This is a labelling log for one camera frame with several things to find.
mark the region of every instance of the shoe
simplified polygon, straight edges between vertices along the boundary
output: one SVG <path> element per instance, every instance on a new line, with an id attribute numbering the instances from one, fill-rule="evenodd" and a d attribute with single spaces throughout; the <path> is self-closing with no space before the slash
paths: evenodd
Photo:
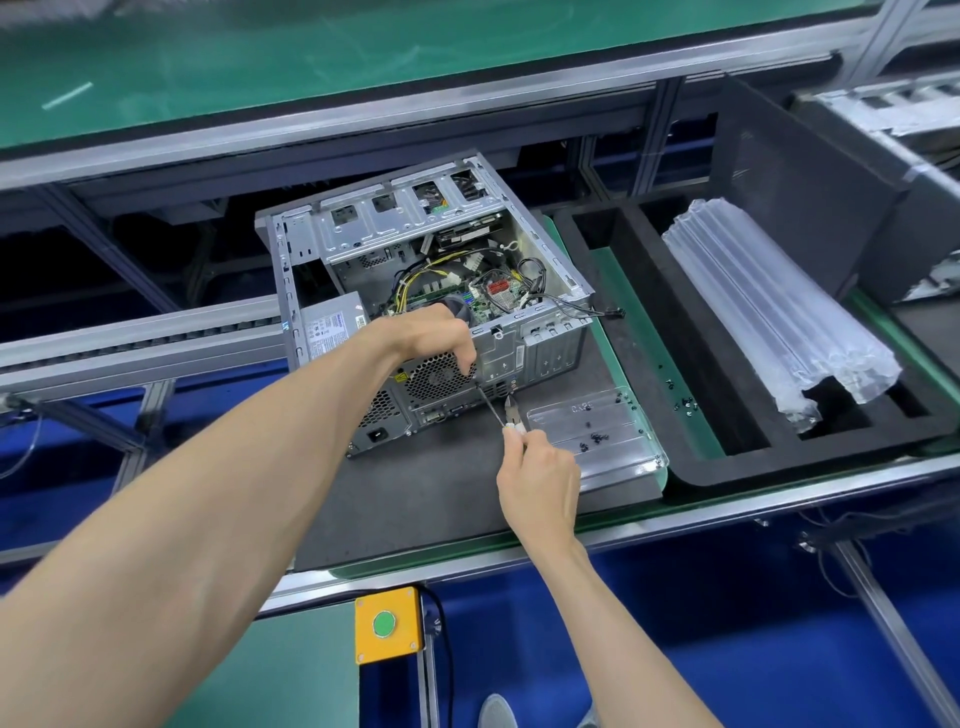
<path id="1" fill-rule="evenodd" d="M 517 728 L 514 712 L 503 695 L 494 693 L 483 701 L 477 728 Z"/>
<path id="2" fill-rule="evenodd" d="M 600 728 L 600 719 L 597 717 L 596 708 L 590 704 L 590 709 L 587 714 L 584 716 L 584 719 L 580 721 L 580 725 L 577 728 Z"/>

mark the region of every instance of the forearm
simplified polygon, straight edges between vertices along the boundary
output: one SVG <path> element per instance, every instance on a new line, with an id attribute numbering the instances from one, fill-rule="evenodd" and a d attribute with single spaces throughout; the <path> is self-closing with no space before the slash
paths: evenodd
<path id="1" fill-rule="evenodd" d="M 572 539 L 533 552 L 564 619 L 604 728 L 719 722 L 600 579 Z"/>
<path id="2" fill-rule="evenodd" d="M 162 721 L 276 584 L 400 358 L 371 324 L 234 408 L 71 533 L 0 602 L 0 722 Z M 58 692 L 75 694 L 49 700 Z"/>

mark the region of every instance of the yellow wire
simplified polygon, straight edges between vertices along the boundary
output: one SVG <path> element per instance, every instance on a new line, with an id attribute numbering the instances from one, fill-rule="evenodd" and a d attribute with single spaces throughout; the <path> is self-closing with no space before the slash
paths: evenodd
<path id="1" fill-rule="evenodd" d="M 407 292 L 410 290 L 410 285 L 414 282 L 414 280 L 417 279 L 418 276 L 421 276 L 424 273 L 443 273 L 445 276 L 449 276 L 449 273 L 438 271 L 434 269 L 434 266 L 440 265 L 441 263 L 446 263 L 448 260 L 453 260 L 453 258 L 460 257 L 461 255 L 472 255 L 474 253 L 479 253 L 479 251 L 457 251 L 456 253 L 451 253 L 450 255 L 444 255 L 443 257 L 439 257 L 436 260 L 427 263 L 410 278 L 402 280 L 400 282 L 400 286 L 396 290 L 396 296 L 394 296 L 394 306 L 396 308 L 396 312 L 403 313 L 407 309 Z"/>
<path id="2" fill-rule="evenodd" d="M 401 300 L 401 302 L 400 302 L 400 306 L 399 306 L 399 308 L 398 308 L 398 310 L 397 310 L 397 313 L 403 313 L 404 311 L 407 310 L 407 296 L 408 296 L 409 293 L 410 293 L 410 286 L 412 286 L 412 285 L 413 285 L 413 282 L 414 282 L 418 277 L 422 276 L 424 273 L 440 273 L 440 274 L 443 274 L 444 276 L 449 276 L 449 275 L 450 275 L 447 271 L 441 271 L 441 270 L 438 270 L 438 269 L 433 268 L 433 267 L 424 268 L 424 269 L 422 269 L 422 270 L 417 271 L 413 276 L 411 276 L 411 277 L 406 281 L 406 285 L 403 286 L 403 298 L 402 298 L 402 300 Z"/>

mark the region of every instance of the black cable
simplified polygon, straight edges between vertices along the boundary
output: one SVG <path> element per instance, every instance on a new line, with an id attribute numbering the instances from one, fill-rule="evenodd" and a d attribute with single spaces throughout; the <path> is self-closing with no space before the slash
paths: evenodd
<path id="1" fill-rule="evenodd" d="M 444 651 L 446 652 L 446 674 L 450 687 L 449 702 L 446 704 L 446 728 L 453 728 L 453 647 L 450 646 L 450 630 L 446 627 L 446 613 L 444 612 L 444 605 L 440 601 L 440 598 L 433 592 L 433 590 L 427 589 L 427 587 L 422 584 L 418 585 L 417 588 L 423 594 L 426 594 L 430 597 L 430 600 L 437 607 L 437 612 L 440 614 L 440 636 L 444 638 Z"/>
<path id="2" fill-rule="evenodd" d="M 557 306 L 572 308 L 575 311 L 580 311 L 581 313 L 586 313 L 586 316 L 570 316 L 571 319 L 588 319 L 591 316 L 606 316 L 609 319 L 622 319 L 627 315 L 627 312 L 622 308 L 608 308 L 606 311 L 598 311 L 596 308 L 587 308 L 585 306 L 578 305 L 576 303 L 571 303 L 570 301 L 565 301 L 564 299 L 557 298 L 556 296 L 551 296 L 549 293 L 538 293 L 538 297 L 549 299 Z"/>

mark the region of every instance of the clear plastic tray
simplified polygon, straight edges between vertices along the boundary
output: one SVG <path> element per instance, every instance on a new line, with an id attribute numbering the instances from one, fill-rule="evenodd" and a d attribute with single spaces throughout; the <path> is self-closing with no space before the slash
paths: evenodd
<path id="1" fill-rule="evenodd" d="M 663 240 L 798 432 L 820 421 L 804 391 L 826 377 L 859 404 L 897 381 L 893 352 L 742 209 L 695 200 Z"/>
<path id="2" fill-rule="evenodd" d="M 543 430 L 554 447 L 575 455 L 581 493 L 667 466 L 666 453 L 629 387 L 532 409 L 527 412 L 527 424 Z"/>

